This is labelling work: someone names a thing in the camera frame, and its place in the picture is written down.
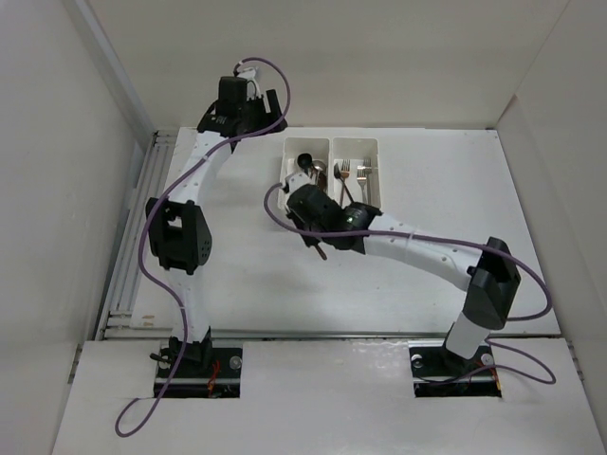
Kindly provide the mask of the black spoon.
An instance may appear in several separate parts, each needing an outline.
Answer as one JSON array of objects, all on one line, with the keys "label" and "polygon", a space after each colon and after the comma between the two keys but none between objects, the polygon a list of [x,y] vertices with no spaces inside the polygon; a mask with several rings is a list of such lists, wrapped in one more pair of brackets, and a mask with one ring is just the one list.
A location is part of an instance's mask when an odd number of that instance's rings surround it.
[{"label": "black spoon", "polygon": [[302,153],[297,156],[297,166],[305,173],[308,177],[312,177],[314,173],[313,158],[310,153]]}]

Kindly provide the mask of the black fork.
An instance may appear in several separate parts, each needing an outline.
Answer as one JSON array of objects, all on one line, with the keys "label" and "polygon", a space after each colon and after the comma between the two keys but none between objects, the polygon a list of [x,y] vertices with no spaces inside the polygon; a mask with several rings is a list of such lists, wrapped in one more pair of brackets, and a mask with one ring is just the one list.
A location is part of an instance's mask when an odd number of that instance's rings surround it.
[{"label": "black fork", "polygon": [[349,189],[347,188],[347,184],[346,184],[346,177],[343,175],[341,169],[340,169],[340,165],[338,163],[334,164],[334,168],[333,168],[333,172],[334,172],[334,177],[340,182],[341,184],[341,190],[340,190],[340,205],[343,204],[343,199],[345,196],[348,197],[348,199],[353,202],[354,199],[351,195],[351,192],[349,191]]}]

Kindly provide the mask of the silver spoon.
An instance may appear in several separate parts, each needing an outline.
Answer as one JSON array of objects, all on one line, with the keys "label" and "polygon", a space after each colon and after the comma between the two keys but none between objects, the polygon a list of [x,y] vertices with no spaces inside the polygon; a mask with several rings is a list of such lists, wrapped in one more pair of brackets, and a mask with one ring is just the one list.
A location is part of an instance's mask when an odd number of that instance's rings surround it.
[{"label": "silver spoon", "polygon": [[312,161],[312,179],[316,185],[326,182],[326,165],[320,160]]}]

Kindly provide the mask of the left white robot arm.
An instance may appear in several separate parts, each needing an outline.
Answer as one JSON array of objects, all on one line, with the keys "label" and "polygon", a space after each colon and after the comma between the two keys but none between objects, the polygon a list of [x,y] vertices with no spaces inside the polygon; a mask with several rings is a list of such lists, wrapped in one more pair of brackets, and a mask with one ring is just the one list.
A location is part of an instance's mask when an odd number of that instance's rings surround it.
[{"label": "left white robot arm", "polygon": [[276,92],[268,90],[265,104],[250,68],[220,79],[218,97],[200,120],[188,159],[178,174],[178,184],[153,210],[156,199],[146,206],[151,253],[165,270],[168,286],[178,298],[168,357],[187,373],[199,376],[212,364],[211,323],[202,298],[202,267],[212,252],[212,234],[203,214],[204,197],[221,167],[232,155],[236,138],[272,126],[280,132],[286,121]]}]

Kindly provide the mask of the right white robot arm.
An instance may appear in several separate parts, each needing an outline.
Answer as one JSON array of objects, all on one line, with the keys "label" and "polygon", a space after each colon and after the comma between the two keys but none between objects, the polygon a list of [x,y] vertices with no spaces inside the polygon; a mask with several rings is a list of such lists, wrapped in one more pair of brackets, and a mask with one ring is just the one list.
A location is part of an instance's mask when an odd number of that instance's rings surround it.
[{"label": "right white robot arm", "polygon": [[435,244],[410,233],[380,209],[353,202],[341,207],[312,183],[285,186],[285,211],[296,228],[320,233],[311,245],[326,243],[336,250],[394,260],[441,278],[466,293],[463,309],[439,350],[441,366],[450,373],[469,367],[481,344],[504,328],[521,283],[507,244],[491,237],[480,254],[459,246]]}]

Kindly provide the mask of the brown spoon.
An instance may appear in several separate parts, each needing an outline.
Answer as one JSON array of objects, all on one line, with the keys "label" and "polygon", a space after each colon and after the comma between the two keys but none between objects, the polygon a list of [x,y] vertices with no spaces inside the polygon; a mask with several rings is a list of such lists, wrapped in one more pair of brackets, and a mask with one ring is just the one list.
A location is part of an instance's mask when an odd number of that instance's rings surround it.
[{"label": "brown spoon", "polygon": [[327,175],[326,173],[320,172],[317,178],[317,186],[323,192],[327,191]]}]

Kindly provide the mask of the silver fork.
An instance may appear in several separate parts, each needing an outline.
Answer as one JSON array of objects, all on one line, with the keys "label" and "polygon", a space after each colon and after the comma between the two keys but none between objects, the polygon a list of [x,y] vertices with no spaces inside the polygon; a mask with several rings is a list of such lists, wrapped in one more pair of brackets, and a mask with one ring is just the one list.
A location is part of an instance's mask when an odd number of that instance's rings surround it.
[{"label": "silver fork", "polygon": [[363,160],[363,165],[365,166],[364,169],[364,173],[366,176],[366,193],[367,193],[367,203],[369,205],[372,204],[372,189],[371,189],[371,182],[372,182],[372,160],[370,157],[365,157]]},{"label": "silver fork", "polygon": [[360,187],[361,202],[363,204],[368,204],[367,203],[367,193],[366,193],[366,176],[365,176],[363,167],[358,167],[358,169],[357,169],[357,182]]}]

